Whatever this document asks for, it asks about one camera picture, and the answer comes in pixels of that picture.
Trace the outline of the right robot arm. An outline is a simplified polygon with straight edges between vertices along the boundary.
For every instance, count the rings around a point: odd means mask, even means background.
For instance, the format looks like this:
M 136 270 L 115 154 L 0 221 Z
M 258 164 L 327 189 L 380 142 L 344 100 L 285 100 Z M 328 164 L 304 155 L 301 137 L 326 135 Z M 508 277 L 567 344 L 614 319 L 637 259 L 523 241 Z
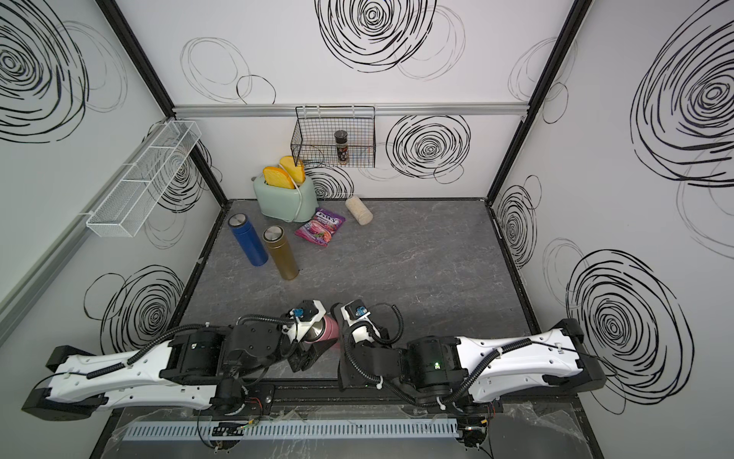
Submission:
M 467 411 L 528 390 L 577 394 L 607 381 L 575 319 L 524 338 L 428 336 L 399 347 L 361 300 L 337 303 L 331 315 L 339 327 L 341 388 L 386 390 L 414 407 Z

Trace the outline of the blue thermos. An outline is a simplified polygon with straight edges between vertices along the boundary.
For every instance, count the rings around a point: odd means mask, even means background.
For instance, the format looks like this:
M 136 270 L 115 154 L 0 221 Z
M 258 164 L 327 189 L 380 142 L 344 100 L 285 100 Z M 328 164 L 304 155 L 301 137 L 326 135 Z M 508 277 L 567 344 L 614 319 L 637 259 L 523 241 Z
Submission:
M 250 218 L 244 213 L 235 213 L 227 220 L 227 224 L 248 261 L 255 267 L 265 265 L 269 256 Z

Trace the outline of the blue and grey cloth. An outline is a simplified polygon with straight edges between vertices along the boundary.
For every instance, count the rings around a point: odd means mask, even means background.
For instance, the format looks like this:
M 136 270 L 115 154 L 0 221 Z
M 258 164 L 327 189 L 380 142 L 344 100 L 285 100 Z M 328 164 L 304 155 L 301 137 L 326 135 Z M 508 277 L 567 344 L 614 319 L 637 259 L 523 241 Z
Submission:
M 342 307 L 343 305 L 340 302 L 337 302 L 333 304 L 330 308 L 330 315 L 333 318 L 333 320 L 336 323 L 336 326 L 338 328 L 341 328 L 344 323 L 344 318 L 342 314 Z

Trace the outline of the pink thermos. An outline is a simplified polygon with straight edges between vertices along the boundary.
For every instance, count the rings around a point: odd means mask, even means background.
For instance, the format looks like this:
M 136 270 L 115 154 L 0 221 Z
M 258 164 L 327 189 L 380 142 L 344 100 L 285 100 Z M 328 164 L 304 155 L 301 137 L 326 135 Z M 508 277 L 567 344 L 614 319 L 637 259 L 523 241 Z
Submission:
M 331 316 L 326 315 L 312 325 L 305 335 L 304 342 L 317 343 L 337 340 L 338 334 L 338 324 Z

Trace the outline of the gold thermos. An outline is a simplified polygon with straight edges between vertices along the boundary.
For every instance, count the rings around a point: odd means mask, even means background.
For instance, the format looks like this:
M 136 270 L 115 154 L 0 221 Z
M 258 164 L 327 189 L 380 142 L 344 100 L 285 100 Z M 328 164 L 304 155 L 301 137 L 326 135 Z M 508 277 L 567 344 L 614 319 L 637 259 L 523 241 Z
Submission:
M 285 280 L 295 279 L 299 274 L 299 268 L 285 230 L 280 226 L 268 227 L 263 231 L 263 240 L 281 277 Z

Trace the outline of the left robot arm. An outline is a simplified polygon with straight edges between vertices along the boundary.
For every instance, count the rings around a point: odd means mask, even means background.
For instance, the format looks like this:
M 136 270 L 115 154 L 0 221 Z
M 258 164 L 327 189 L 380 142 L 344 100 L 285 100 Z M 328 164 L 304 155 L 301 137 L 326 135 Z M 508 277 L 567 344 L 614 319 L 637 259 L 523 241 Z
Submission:
M 182 325 L 137 351 L 94 355 L 55 348 L 50 376 L 31 390 L 25 413 L 45 421 L 76 421 L 119 407 L 186 407 L 232 416 L 263 410 L 256 391 L 284 361 L 309 369 L 334 343 L 334 321 L 296 308 L 283 317 L 249 316 L 229 326 Z

